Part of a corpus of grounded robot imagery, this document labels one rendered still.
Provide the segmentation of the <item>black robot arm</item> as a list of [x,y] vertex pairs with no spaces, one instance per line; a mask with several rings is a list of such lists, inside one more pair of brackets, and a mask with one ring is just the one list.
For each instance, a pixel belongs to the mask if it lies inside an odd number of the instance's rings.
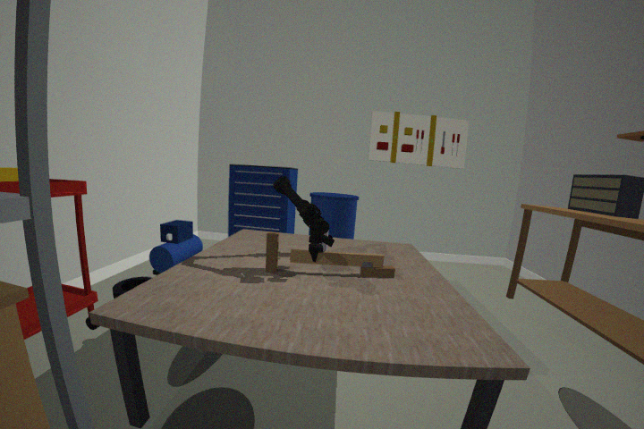
[[[277,192],[286,195],[292,201],[292,203],[296,206],[300,217],[303,219],[302,221],[305,222],[310,229],[316,230],[321,234],[319,243],[323,242],[329,247],[333,246],[335,242],[335,240],[333,240],[333,236],[324,235],[329,231],[329,224],[323,219],[322,216],[320,216],[320,210],[314,204],[310,204],[309,201],[303,200],[292,189],[292,185],[290,184],[290,181],[286,176],[281,175],[277,180],[275,180],[273,183],[273,188]],[[318,211],[318,213],[316,212],[316,210]]]

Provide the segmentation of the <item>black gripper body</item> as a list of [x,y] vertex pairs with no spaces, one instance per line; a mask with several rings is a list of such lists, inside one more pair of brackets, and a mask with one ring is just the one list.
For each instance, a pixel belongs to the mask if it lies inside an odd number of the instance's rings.
[[309,243],[311,244],[309,244],[309,252],[323,253],[323,246],[319,244],[320,238],[320,233],[310,229]]

